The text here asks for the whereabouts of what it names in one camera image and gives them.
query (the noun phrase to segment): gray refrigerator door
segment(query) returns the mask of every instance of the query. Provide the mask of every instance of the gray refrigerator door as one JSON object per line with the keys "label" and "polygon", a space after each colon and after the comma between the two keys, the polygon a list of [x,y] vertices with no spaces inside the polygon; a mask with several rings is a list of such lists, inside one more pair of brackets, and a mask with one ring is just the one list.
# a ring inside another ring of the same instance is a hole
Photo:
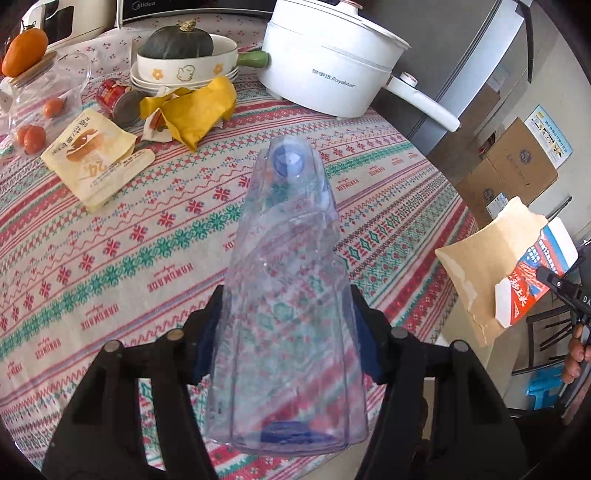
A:
{"label": "gray refrigerator door", "polygon": [[[362,14],[410,44],[393,73],[409,72],[418,90],[460,116],[515,38],[516,8],[515,0],[373,0]],[[425,155],[446,133],[385,90],[372,106]]]}

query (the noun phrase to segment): green handle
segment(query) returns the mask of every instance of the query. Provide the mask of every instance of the green handle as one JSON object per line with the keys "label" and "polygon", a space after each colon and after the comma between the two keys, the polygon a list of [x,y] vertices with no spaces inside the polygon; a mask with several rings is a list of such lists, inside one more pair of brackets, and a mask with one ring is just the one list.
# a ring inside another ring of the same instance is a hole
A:
{"label": "green handle", "polygon": [[244,65],[254,69],[263,69],[269,65],[271,56],[262,50],[246,51],[238,54],[236,65]]}

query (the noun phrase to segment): table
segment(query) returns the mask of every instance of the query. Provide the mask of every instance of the table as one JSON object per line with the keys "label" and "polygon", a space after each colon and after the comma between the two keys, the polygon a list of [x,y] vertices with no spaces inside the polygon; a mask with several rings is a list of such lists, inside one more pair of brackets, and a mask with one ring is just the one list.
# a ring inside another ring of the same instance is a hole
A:
{"label": "table", "polygon": [[[93,61],[83,100],[96,108],[106,77],[129,79],[129,44],[154,27],[194,18],[142,21],[70,47]],[[201,15],[201,28],[260,44],[262,20]],[[271,98],[252,71],[237,78],[236,112],[196,153],[174,141],[153,144],[155,163],[103,209],[90,214],[40,159],[8,155],[0,171],[0,416],[38,467],[72,396],[102,345],[152,342],[181,326],[223,282],[241,203],[261,148],[302,135],[325,162],[341,218],[338,253],[368,303],[421,340],[434,342],[456,301],[434,249],[476,224],[455,189],[373,110],[335,118]],[[141,135],[141,125],[131,129]],[[383,389],[365,378],[375,421]],[[200,427],[205,379],[190,387]],[[150,382],[140,382],[148,461],[162,466]],[[218,474],[294,479],[330,459],[257,458],[207,442]]]}

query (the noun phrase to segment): metal screw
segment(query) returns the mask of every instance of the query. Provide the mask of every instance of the metal screw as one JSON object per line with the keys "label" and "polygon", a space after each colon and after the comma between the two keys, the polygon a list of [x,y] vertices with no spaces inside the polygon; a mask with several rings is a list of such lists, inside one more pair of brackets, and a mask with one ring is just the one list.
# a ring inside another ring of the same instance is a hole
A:
{"label": "metal screw", "polygon": [[408,332],[402,327],[393,327],[392,330],[390,330],[390,334],[399,340],[402,340],[408,336]]}
{"label": "metal screw", "polygon": [[464,340],[458,340],[457,342],[454,342],[453,347],[458,352],[462,352],[462,353],[466,353],[470,349],[470,347],[468,346],[468,344]]}
{"label": "metal screw", "polygon": [[113,353],[113,352],[116,352],[117,350],[119,350],[120,345],[121,344],[119,343],[118,340],[111,340],[110,342],[106,342],[105,346],[103,348],[105,349],[105,352]]}
{"label": "metal screw", "polygon": [[170,330],[166,334],[166,338],[171,342],[178,342],[181,338],[183,338],[184,333],[180,328],[175,328],[174,330]]}

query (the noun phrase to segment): human hand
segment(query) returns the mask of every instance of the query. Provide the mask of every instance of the human hand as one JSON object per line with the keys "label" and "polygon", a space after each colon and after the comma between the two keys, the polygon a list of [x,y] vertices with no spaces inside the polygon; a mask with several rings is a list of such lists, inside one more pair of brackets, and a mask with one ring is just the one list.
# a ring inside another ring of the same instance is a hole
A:
{"label": "human hand", "polygon": [[564,369],[562,370],[562,381],[566,384],[571,384],[575,378],[580,377],[581,366],[579,362],[583,360],[586,362],[591,361],[591,346],[583,347],[579,340],[582,334],[583,325],[578,325],[569,342],[569,355],[564,361]]}

